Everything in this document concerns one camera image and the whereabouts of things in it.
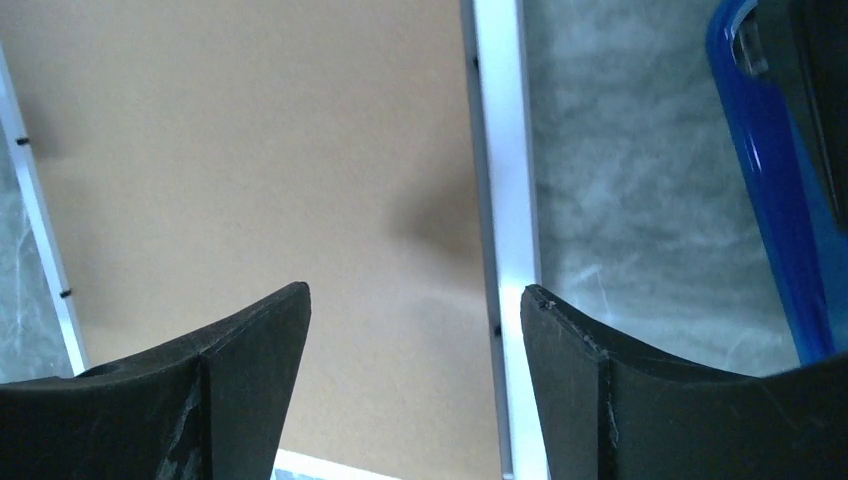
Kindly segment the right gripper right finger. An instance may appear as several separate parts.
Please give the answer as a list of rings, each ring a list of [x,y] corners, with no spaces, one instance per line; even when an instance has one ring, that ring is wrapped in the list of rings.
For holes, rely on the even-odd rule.
[[[669,354],[538,285],[521,322],[554,479],[843,479],[847,358],[766,377]]]

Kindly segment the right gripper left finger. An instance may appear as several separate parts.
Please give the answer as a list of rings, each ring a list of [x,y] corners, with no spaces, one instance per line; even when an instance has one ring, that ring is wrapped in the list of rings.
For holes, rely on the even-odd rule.
[[[268,479],[311,316],[295,282],[72,377],[1,388],[5,479]]]

